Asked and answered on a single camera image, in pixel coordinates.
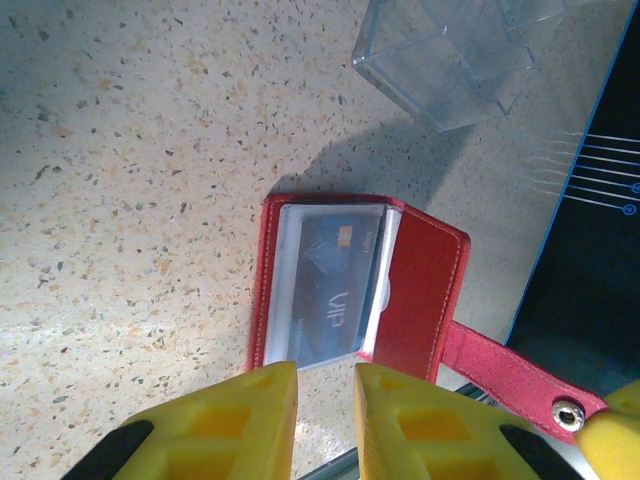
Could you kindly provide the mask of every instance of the speckled countertop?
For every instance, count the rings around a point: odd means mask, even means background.
[[[504,338],[559,191],[538,157],[566,172],[631,2],[572,8],[511,116],[441,135],[351,69],[362,0],[0,5],[0,470],[56,478],[243,370],[276,184],[468,231],[457,319]],[[301,374],[296,475],[354,444],[352,363]]]

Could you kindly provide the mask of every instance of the yellow object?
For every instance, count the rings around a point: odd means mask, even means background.
[[[605,400],[609,410],[592,416],[576,443],[601,480],[640,478],[640,380]]]
[[[284,480],[298,399],[294,362],[275,363],[141,412],[154,429],[116,480]]]
[[[365,363],[355,397],[362,480],[538,479],[499,430],[520,417]]]

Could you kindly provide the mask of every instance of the blue circle marking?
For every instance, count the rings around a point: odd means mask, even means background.
[[[631,205],[630,203],[622,207],[622,213],[630,217],[631,215],[635,215],[638,211],[638,208],[635,205]]]

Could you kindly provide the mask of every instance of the red card holder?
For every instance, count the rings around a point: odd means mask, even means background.
[[[585,418],[606,407],[596,395],[456,323],[453,314],[470,253],[468,235],[398,199],[378,195],[284,194],[265,200],[249,369],[264,363],[280,210],[287,204],[305,203],[378,203],[402,213],[389,269],[389,302],[380,314],[373,352],[360,353],[365,360],[431,383],[442,361],[505,408],[567,443],[573,442],[571,431],[561,427],[552,414],[558,401],[577,405]]]

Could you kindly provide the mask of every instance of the transparent container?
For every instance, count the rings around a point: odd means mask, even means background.
[[[565,0],[371,0],[353,52],[363,77],[438,130],[506,115]]]

